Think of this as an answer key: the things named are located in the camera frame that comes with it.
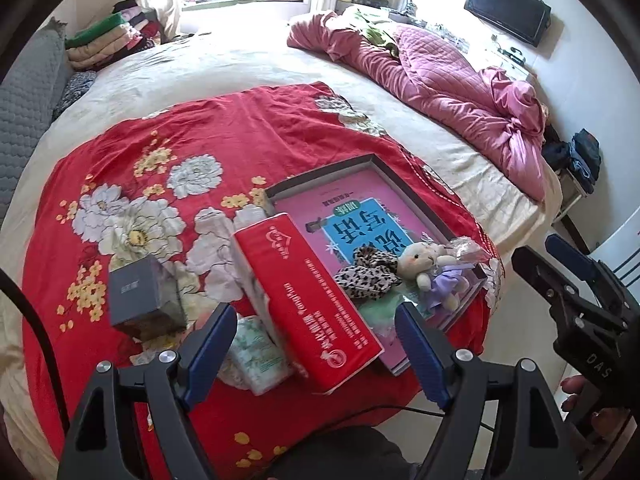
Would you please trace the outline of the person's right hand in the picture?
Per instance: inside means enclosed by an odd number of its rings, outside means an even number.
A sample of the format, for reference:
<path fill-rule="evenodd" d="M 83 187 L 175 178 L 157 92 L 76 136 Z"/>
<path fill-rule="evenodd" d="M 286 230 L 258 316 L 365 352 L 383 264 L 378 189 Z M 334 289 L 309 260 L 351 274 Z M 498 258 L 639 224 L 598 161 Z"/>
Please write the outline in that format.
<path fill-rule="evenodd" d="M 560 410 L 573 452 L 577 456 L 599 453 L 611 444 L 629 411 L 616 402 L 608 406 L 608 397 L 582 375 L 562 379 L 560 391 L 565 396 Z"/>

